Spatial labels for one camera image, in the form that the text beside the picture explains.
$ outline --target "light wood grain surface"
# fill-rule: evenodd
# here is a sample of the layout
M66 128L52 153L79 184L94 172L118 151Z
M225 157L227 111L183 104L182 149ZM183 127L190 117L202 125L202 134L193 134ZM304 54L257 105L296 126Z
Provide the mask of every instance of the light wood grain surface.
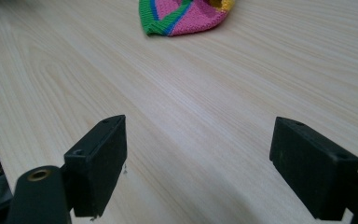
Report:
M13 189L119 114L128 173L95 223L329 223L269 147L281 116L358 156L358 1L238 0L216 29L168 38L144 35L136 0L0 0L0 158Z

